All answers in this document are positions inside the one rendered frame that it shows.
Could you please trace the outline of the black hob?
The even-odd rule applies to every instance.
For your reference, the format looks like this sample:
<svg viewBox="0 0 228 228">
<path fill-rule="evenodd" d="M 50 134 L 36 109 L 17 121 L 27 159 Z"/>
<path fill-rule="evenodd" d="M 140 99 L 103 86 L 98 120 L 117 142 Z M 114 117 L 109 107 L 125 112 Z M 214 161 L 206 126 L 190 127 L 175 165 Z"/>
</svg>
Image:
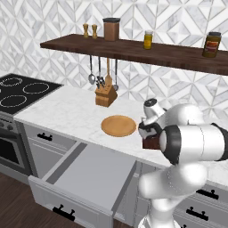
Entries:
<svg viewBox="0 0 228 228">
<path fill-rule="evenodd" d="M 60 84 L 12 73 L 2 76 L 0 111 L 14 115 L 59 87 Z"/>
</svg>

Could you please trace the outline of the open grey drawer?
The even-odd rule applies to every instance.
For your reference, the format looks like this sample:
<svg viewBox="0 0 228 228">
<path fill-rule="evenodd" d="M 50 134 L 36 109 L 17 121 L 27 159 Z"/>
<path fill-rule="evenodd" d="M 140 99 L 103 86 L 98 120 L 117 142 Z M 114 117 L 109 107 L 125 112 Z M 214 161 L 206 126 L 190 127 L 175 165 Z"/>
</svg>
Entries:
<svg viewBox="0 0 228 228">
<path fill-rule="evenodd" d="M 43 178 L 28 178 L 35 202 L 75 210 L 73 222 L 85 228 L 113 228 L 113 216 L 136 169 L 136 160 L 119 151 L 80 142 Z"/>
</svg>

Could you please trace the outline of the hanging metal ladle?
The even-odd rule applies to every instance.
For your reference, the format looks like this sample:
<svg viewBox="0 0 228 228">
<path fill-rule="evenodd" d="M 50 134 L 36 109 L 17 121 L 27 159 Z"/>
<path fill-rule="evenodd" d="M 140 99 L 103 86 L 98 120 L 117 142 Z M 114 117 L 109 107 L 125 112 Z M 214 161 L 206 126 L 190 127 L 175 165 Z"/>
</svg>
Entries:
<svg viewBox="0 0 228 228">
<path fill-rule="evenodd" d="M 91 85 L 95 82 L 95 75 L 93 74 L 93 58 L 92 55 L 90 55 L 90 75 L 88 76 L 88 80 Z"/>
</svg>

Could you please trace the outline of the dark wooden wall shelf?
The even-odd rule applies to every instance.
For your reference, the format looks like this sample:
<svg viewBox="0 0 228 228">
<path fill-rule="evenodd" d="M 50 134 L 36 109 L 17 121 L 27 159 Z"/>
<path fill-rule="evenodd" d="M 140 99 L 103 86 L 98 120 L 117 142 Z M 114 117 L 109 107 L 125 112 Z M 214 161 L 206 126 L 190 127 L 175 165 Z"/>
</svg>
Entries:
<svg viewBox="0 0 228 228">
<path fill-rule="evenodd" d="M 228 76 L 228 51 L 218 51 L 215 58 L 205 58 L 202 48 L 153 43 L 150 50 L 145 50 L 140 41 L 112 42 L 103 37 L 84 38 L 78 34 L 43 42 L 40 47 Z"/>
</svg>

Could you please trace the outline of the brown canister with black lid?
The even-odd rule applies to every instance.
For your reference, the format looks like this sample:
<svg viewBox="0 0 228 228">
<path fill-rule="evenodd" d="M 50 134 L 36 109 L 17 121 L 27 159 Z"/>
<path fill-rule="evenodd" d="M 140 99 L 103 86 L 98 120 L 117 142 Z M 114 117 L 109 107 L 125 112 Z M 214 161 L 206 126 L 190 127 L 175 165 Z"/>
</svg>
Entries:
<svg viewBox="0 0 228 228">
<path fill-rule="evenodd" d="M 104 18 L 104 39 L 106 41 L 117 41 L 119 39 L 120 18 Z"/>
</svg>

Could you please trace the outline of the grey cupboard door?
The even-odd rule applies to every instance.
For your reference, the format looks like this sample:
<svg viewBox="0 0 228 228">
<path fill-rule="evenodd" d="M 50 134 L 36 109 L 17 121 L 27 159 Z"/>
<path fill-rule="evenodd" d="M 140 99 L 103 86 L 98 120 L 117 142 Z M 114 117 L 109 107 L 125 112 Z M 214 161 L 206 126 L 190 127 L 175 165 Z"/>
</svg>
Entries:
<svg viewBox="0 0 228 228">
<path fill-rule="evenodd" d="M 65 145 L 55 142 L 40 142 L 28 139 L 28 144 L 37 170 L 37 176 L 42 178 L 73 146 L 74 141 L 66 141 Z"/>
</svg>

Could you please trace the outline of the hanging metal spoon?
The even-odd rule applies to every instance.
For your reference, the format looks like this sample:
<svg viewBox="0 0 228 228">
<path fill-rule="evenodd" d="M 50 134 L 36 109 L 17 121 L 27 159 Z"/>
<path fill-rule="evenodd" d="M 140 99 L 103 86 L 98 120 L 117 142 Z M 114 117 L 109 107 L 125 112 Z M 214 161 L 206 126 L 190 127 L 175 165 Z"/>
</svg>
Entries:
<svg viewBox="0 0 228 228">
<path fill-rule="evenodd" d="M 118 59 L 115 60 L 115 85 L 113 87 L 115 91 L 118 90 Z"/>
</svg>

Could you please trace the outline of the hanging dark metal tool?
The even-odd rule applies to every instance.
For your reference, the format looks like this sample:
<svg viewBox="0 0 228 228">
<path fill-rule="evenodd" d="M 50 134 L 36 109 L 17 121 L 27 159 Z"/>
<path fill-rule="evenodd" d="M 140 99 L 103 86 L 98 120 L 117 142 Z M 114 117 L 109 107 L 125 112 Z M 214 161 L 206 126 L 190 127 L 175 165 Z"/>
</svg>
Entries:
<svg viewBox="0 0 228 228">
<path fill-rule="evenodd" d="M 98 57 L 98 66 L 101 66 L 101 57 Z M 101 75 L 98 75 L 96 80 L 97 87 L 104 86 L 105 82 Z"/>
</svg>

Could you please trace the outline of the yellow jar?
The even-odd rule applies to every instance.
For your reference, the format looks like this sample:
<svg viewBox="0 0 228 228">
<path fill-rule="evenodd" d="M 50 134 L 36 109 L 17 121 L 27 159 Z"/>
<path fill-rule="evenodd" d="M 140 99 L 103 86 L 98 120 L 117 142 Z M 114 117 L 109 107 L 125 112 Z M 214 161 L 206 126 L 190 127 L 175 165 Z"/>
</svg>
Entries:
<svg viewBox="0 0 228 228">
<path fill-rule="evenodd" d="M 153 39 L 153 32 L 150 30 L 146 30 L 144 33 L 144 41 L 143 41 L 144 49 L 146 50 L 151 49 L 152 39 Z"/>
</svg>

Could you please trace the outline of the hanging wooden spatula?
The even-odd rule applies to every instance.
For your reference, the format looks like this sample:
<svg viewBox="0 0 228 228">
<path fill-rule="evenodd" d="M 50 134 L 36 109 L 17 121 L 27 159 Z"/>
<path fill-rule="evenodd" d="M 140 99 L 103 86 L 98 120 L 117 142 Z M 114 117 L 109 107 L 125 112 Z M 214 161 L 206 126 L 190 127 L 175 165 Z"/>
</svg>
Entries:
<svg viewBox="0 0 228 228">
<path fill-rule="evenodd" d="M 107 76 L 105 78 L 106 85 L 112 85 L 112 78 L 110 76 L 110 58 L 107 58 Z"/>
</svg>

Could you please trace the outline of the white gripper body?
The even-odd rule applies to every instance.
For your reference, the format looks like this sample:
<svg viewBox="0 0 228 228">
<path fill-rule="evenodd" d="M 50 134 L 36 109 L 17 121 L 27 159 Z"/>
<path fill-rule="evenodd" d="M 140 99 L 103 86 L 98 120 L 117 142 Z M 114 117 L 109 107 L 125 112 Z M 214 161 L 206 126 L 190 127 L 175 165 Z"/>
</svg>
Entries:
<svg viewBox="0 0 228 228">
<path fill-rule="evenodd" d="M 145 118 L 138 126 L 138 132 L 143 139 L 159 136 L 163 129 L 163 124 L 158 120 L 149 125 L 144 124 Z"/>
</svg>

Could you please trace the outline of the wooden knife block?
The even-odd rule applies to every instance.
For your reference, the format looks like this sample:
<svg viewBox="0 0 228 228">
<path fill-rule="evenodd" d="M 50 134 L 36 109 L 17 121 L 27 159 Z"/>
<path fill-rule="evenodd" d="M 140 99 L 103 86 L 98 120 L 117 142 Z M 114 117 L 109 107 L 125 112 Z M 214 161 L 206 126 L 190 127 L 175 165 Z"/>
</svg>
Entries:
<svg viewBox="0 0 228 228">
<path fill-rule="evenodd" d="M 95 90 L 95 104 L 109 107 L 118 97 L 113 85 L 101 86 Z"/>
</svg>

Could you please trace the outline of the steel oven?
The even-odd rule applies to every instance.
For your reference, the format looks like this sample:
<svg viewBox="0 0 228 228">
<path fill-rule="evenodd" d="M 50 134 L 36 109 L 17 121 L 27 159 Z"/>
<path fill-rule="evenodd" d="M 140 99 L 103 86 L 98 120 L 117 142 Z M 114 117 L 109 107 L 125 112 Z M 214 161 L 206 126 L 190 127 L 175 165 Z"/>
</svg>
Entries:
<svg viewBox="0 0 228 228">
<path fill-rule="evenodd" d="M 32 171 L 19 128 L 11 115 L 0 112 L 0 164 L 31 175 Z"/>
</svg>

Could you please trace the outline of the reddish brown meat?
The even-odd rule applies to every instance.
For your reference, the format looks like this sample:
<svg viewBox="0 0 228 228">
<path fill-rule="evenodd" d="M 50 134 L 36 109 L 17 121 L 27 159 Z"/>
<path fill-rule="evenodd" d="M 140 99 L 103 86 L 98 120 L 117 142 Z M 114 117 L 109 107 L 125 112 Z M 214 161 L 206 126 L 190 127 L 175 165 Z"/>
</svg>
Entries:
<svg viewBox="0 0 228 228">
<path fill-rule="evenodd" d="M 150 150 L 159 150 L 159 138 L 157 136 L 154 137 L 147 137 L 146 139 L 142 140 L 142 147 L 144 149 Z"/>
</svg>

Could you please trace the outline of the brown jar with dark lid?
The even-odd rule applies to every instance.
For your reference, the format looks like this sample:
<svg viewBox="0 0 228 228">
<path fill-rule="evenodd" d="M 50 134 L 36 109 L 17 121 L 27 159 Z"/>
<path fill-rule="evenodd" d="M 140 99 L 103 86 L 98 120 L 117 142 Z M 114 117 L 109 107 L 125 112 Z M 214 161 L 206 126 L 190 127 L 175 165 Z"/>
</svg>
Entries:
<svg viewBox="0 0 228 228">
<path fill-rule="evenodd" d="M 218 51 L 218 47 L 221 42 L 220 32 L 209 32 L 204 44 L 202 55 L 207 58 L 215 58 Z"/>
</svg>

